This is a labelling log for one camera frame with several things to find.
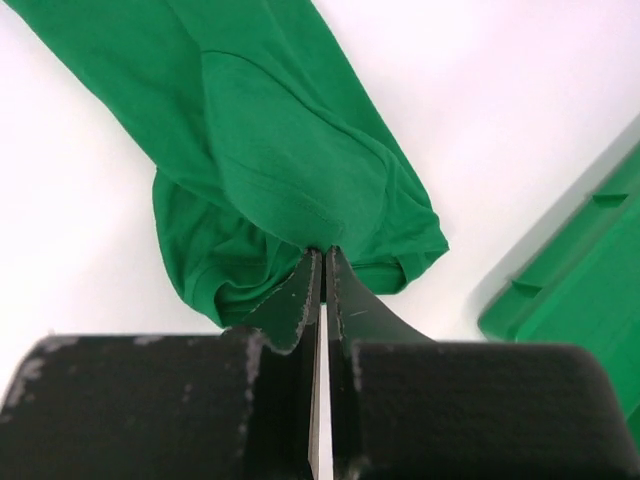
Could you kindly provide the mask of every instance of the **green plastic tray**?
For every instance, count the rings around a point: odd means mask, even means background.
[[[640,145],[478,325],[492,340],[568,342],[593,352],[640,444]]]

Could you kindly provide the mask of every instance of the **green shirt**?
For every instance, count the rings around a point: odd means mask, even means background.
[[[176,291],[238,323],[308,246],[375,293],[447,250],[420,180],[308,0],[7,0],[157,166]]]

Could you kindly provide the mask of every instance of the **white surface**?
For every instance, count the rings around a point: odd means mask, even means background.
[[[480,310],[611,168],[602,152],[640,112],[640,2],[316,3],[451,245],[388,303],[435,338],[479,338]],[[50,330],[216,331],[164,274],[152,163],[4,4],[0,159],[0,391]]]

